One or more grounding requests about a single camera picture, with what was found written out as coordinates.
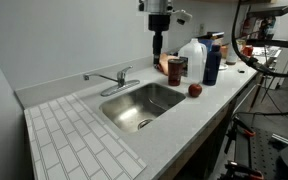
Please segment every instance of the cabinet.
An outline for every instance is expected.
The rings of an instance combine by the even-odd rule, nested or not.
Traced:
[[[212,2],[212,3],[233,3],[238,2],[238,0],[194,0],[202,2]],[[259,4],[259,3],[276,3],[277,0],[244,0],[243,4]]]

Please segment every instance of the faucet handle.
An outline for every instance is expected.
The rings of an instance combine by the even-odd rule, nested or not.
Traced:
[[[117,73],[117,79],[125,79],[125,74],[126,74],[126,72],[127,72],[129,69],[131,69],[131,68],[133,68],[133,66],[129,66],[129,67],[127,67],[127,68],[119,71],[119,72]]]

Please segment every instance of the tiled drainboard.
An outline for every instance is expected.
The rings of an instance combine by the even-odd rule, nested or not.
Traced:
[[[25,110],[38,180],[134,179],[146,164],[75,94]]]

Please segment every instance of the blue bottle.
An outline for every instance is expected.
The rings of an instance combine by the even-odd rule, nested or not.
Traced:
[[[213,45],[212,50],[207,54],[203,84],[214,86],[216,84],[218,69],[220,67],[222,54],[220,45]]]

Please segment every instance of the faucet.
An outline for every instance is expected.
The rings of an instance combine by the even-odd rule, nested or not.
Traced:
[[[101,74],[84,74],[83,75],[83,78],[85,81],[88,81],[90,80],[90,77],[91,76],[99,76],[99,77],[102,77],[102,78],[105,78],[105,79],[108,79],[108,80],[111,80],[111,81],[114,81],[114,82],[117,82],[117,85],[113,86],[113,87],[110,87],[106,90],[104,90],[101,95],[102,96],[110,96],[112,94],[115,94],[115,93],[118,93],[124,89],[127,89],[127,88],[130,88],[132,86],[135,86],[137,84],[140,83],[139,80],[131,80],[131,81],[125,81],[125,77],[126,77],[126,72],[133,68],[133,66],[129,66],[119,72],[117,72],[117,79],[113,79],[113,78],[110,78],[110,77],[107,77],[107,76],[103,76]]]

